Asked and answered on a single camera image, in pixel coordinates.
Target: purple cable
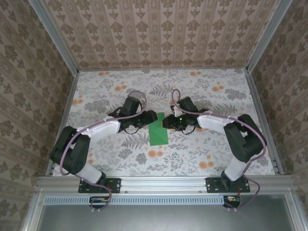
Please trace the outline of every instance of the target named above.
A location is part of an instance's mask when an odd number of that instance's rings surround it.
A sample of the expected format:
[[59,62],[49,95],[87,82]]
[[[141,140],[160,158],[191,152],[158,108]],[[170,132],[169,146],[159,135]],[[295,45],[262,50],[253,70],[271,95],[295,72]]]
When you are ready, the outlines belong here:
[[[131,91],[131,92],[128,94],[128,96],[130,96],[132,93],[135,93],[135,92],[140,93],[140,94],[144,97],[144,107],[141,109],[140,112],[138,112],[138,113],[136,113],[136,114],[134,114],[134,115],[132,115],[132,116],[130,115],[130,116],[124,116],[124,117],[119,117],[119,118],[109,118],[109,119],[101,120],[101,121],[99,121],[99,122],[97,122],[97,123],[95,123],[95,124],[92,124],[92,125],[90,125],[90,126],[84,128],[84,129],[78,131],[78,132],[71,138],[71,140],[68,142],[67,146],[66,146],[65,149],[64,149],[64,152],[63,152],[62,158],[61,158],[61,160],[60,160],[60,164],[59,164],[59,166],[60,166],[60,173],[61,173],[63,176],[67,176],[67,175],[69,174],[69,172],[68,172],[68,173],[64,173],[64,172],[63,172],[63,163],[64,163],[65,156],[66,156],[66,154],[67,154],[67,151],[68,151],[68,149],[70,148],[70,146],[72,145],[72,143],[74,142],[74,140],[77,138],[77,136],[79,136],[82,132],[84,132],[84,131],[86,131],[86,130],[88,130],[88,129],[95,128],[96,126],[101,125],[101,124],[106,123],[106,122],[109,122],[109,121],[117,121],[117,120],[120,120],[120,119],[129,119],[129,118],[133,118],[133,117],[136,117],[136,116],[140,115],[142,112],[145,111],[145,108],[146,108],[146,106],[147,106],[146,95],[145,95],[143,92],[139,91],[139,90],[133,90],[133,91]],[[103,188],[103,189],[106,189],[106,190],[109,192],[109,199],[108,199],[108,201],[106,202],[106,204],[105,204],[101,209],[106,208],[106,207],[108,206],[110,200],[111,200],[111,197],[112,197],[112,194],[111,194],[110,189],[108,189],[108,188],[105,187],[104,185],[95,184],[95,183],[91,183],[91,182],[89,182],[89,181],[87,181],[87,180],[84,180],[84,179],[82,179],[81,177],[79,177],[78,175],[76,175],[76,176],[77,176],[78,178],[80,178],[81,180],[85,181],[87,184],[90,184],[90,185],[95,186],[95,187],[101,187],[101,188]],[[93,201],[91,201],[91,204],[90,204],[90,206],[91,206],[92,209],[93,209]]]
[[246,123],[244,123],[244,122],[238,120],[237,118],[234,118],[234,117],[231,117],[231,116],[219,115],[219,114],[210,113],[210,112],[199,113],[199,112],[189,112],[189,111],[183,110],[182,108],[180,108],[180,106],[178,106],[178,104],[177,104],[177,103],[175,102],[175,100],[174,100],[174,92],[176,92],[176,91],[177,91],[178,94],[179,94],[178,101],[180,100],[180,98],[181,98],[181,92],[180,92],[178,89],[174,89],[174,90],[172,91],[172,93],[171,93],[171,99],[172,99],[173,104],[174,104],[178,109],[180,109],[182,112],[185,112],[185,113],[188,113],[188,114],[192,114],[192,115],[199,115],[199,116],[201,116],[201,115],[202,115],[202,116],[205,116],[205,115],[208,116],[208,115],[209,115],[209,116],[214,116],[214,117],[217,117],[217,118],[223,118],[223,119],[233,120],[233,121],[235,121],[235,122],[237,122],[237,123],[239,123],[239,124],[245,126],[245,127],[248,128],[249,130],[251,130],[251,131],[260,139],[260,141],[261,141],[261,143],[262,143],[262,146],[263,146],[263,152],[262,152],[262,154],[259,155],[259,156],[257,156],[257,157],[255,157],[255,158],[252,158],[252,159],[249,161],[249,163],[246,165],[246,167],[244,168],[244,170],[243,170],[243,177],[245,177],[247,180],[249,180],[249,181],[255,183],[255,184],[258,186],[258,190],[256,191],[255,195],[254,195],[245,205],[242,205],[242,206],[240,206],[240,207],[238,207],[238,208],[236,208],[236,209],[241,209],[241,208],[247,206],[247,205],[248,205],[249,203],[251,203],[251,202],[255,199],[255,197],[258,195],[258,193],[259,193],[259,191],[260,191],[260,185],[259,185],[256,181],[254,181],[254,180],[248,178],[246,175],[244,175],[244,173],[248,170],[248,168],[250,167],[250,165],[251,165],[251,163],[252,163],[253,161],[258,160],[258,159],[262,158],[262,157],[265,155],[265,153],[266,153],[266,144],[265,144],[264,140],[262,139],[262,137],[260,136],[260,134],[259,134],[255,129],[253,129],[253,128],[252,128],[251,126],[249,126],[248,124],[246,124]]

